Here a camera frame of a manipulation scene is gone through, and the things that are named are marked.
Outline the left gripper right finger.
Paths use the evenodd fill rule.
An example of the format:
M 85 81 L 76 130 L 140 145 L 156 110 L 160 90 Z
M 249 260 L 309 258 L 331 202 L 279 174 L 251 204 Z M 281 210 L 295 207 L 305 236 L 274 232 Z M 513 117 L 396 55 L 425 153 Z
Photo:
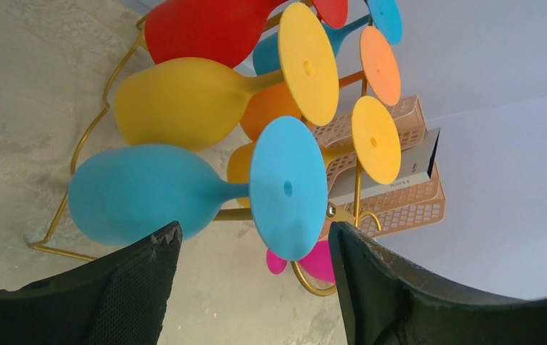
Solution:
M 454 282 L 345 221 L 332 223 L 328 243 L 349 344 L 547 344 L 547 298 Z

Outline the pink wine glass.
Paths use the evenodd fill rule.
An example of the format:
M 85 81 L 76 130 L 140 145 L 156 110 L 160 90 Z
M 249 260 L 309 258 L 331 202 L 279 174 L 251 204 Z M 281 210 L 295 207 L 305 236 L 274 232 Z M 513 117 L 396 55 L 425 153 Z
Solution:
M 270 250 L 266 252 L 266 263 L 268 270 L 274 275 L 282 273 L 288 265 L 287 260 L 279 258 Z M 328 240 L 318 241 L 311 252 L 298 261 L 298 264 L 311 277 L 324 282 L 336 282 Z

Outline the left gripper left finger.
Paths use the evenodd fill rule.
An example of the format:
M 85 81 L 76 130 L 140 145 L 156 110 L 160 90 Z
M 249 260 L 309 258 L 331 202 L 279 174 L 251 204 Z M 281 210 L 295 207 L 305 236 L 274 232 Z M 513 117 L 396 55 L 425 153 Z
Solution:
M 156 344 L 182 241 L 174 221 L 80 267 L 0 290 L 0 344 Z

